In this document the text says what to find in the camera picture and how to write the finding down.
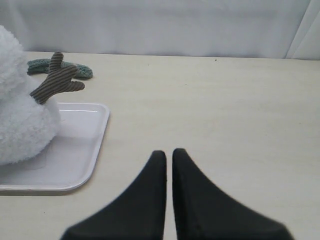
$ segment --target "white table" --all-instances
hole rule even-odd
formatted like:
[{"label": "white table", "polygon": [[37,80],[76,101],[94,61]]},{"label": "white table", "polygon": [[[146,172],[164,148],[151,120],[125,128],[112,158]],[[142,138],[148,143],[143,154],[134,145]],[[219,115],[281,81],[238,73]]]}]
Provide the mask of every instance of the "white table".
[{"label": "white table", "polygon": [[[51,53],[28,53],[30,60]],[[320,236],[320,61],[65,54],[92,68],[62,102],[98,102],[111,117],[92,178],[64,196],[0,196],[3,240],[57,240],[114,200],[153,150],[168,159],[165,240],[176,239],[171,156],[186,148],[219,187],[287,225]],[[36,78],[43,80],[44,74]]]}]

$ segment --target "white tray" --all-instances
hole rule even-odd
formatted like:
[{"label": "white tray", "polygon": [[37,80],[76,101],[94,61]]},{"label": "white tray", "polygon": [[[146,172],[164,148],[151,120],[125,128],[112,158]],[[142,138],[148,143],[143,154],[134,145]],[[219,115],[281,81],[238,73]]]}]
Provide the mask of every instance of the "white tray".
[{"label": "white tray", "polygon": [[59,103],[61,130],[37,157],[0,166],[0,192],[65,192],[92,175],[110,111],[102,104]]}]

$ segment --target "fluffy white fabric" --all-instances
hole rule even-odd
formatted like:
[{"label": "fluffy white fabric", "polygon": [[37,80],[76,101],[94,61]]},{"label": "fluffy white fabric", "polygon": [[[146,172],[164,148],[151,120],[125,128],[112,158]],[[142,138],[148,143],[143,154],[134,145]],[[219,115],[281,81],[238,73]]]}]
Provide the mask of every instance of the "fluffy white fabric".
[{"label": "fluffy white fabric", "polygon": [[39,105],[30,96],[39,85],[18,41],[0,26],[0,165],[35,157],[59,131],[55,99]]}]

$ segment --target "green felt piece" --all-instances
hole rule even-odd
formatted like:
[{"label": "green felt piece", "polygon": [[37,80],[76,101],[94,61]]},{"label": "green felt piece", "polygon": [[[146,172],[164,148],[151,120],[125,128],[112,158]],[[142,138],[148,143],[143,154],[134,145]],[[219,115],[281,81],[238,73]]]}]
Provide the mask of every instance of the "green felt piece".
[{"label": "green felt piece", "polygon": [[[28,61],[27,74],[28,75],[48,74],[49,63],[50,63],[50,59],[48,58],[41,58],[41,59]],[[63,61],[61,64],[61,67],[64,68],[70,65],[74,65],[74,64],[71,62]],[[87,80],[87,79],[91,79],[94,76],[92,70],[89,67],[81,64],[75,64],[75,65],[77,66],[77,72],[74,76],[75,79]]]}]

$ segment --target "white wall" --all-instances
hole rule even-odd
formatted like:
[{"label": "white wall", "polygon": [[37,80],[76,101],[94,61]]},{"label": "white wall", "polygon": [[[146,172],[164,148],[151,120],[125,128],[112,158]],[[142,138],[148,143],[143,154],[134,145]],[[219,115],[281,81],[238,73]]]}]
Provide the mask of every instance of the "white wall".
[{"label": "white wall", "polygon": [[1,0],[0,24],[27,51],[320,59],[319,9],[320,0]]}]

